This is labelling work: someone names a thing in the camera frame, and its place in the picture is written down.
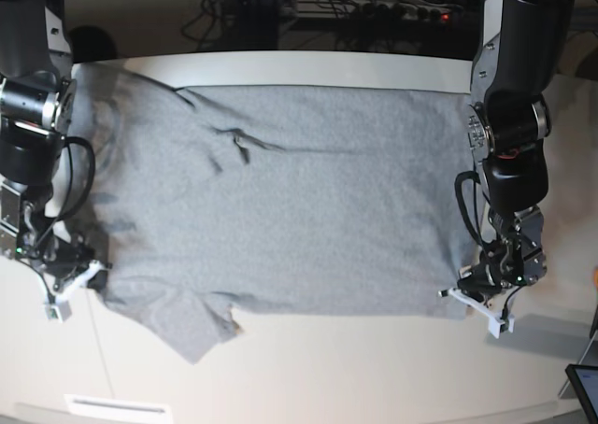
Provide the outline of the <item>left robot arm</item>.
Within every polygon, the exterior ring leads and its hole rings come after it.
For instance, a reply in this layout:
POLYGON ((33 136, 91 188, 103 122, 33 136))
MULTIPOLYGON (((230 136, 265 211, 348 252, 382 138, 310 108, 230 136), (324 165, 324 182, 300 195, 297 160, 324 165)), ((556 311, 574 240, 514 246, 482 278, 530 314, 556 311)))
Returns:
POLYGON ((478 262, 464 270, 457 291, 486 304, 508 289, 536 283, 546 272, 542 248, 548 194, 544 141, 551 118, 544 90, 562 55, 575 0, 482 0, 484 21, 473 62, 467 137, 473 169, 457 175, 454 188, 465 208, 462 185, 482 189, 495 232, 484 240, 476 219, 463 213, 480 249, 478 262))

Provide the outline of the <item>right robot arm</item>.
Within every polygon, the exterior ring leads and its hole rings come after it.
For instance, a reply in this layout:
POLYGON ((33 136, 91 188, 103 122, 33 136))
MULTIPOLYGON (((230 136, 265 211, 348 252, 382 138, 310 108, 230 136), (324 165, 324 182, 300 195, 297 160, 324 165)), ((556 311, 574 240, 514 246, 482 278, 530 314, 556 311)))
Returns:
POLYGON ((91 192, 91 143, 69 134, 77 82, 64 0, 1 0, 1 253, 38 276, 57 305, 109 264, 54 228, 91 192))

